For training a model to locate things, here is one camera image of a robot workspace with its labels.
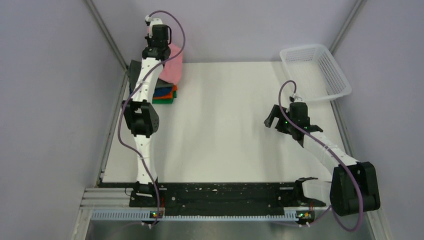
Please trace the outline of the pink t shirt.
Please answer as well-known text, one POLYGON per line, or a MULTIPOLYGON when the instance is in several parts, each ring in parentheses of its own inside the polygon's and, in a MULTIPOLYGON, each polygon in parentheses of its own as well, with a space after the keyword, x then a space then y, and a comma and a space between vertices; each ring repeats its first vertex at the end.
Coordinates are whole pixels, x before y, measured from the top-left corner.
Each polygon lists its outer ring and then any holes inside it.
POLYGON ((184 52, 181 52, 177 57, 166 62, 159 79, 177 85, 183 74, 183 56, 184 52))

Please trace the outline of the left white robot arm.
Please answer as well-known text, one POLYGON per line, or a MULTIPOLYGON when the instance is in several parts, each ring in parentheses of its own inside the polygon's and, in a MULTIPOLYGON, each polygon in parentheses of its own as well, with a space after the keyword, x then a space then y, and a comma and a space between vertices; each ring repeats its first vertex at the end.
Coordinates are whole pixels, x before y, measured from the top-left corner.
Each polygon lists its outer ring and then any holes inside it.
POLYGON ((137 155, 135 195, 149 207, 160 202, 156 190, 157 173, 151 157, 152 136, 159 129, 159 115, 153 107, 153 95, 164 61, 170 57, 171 30, 163 23, 151 23, 146 36, 147 46, 141 62, 130 64, 131 98, 124 108, 125 123, 133 135, 137 155))

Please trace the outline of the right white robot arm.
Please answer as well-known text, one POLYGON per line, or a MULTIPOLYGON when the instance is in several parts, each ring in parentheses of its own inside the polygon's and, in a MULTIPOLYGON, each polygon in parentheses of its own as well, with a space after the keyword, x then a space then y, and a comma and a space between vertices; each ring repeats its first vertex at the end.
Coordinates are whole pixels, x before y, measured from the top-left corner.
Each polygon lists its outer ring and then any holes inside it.
POLYGON ((304 102, 292 102, 289 107, 275 104, 264 125, 270 128, 277 119, 275 129, 290 135, 294 141, 312 154, 331 174, 330 181, 316 177, 303 177, 296 181, 293 200, 299 206, 307 206, 317 200, 339 216, 370 212, 380 209, 381 200, 375 166, 369 161, 360 162, 334 144, 321 127, 312 125, 308 106, 304 102))

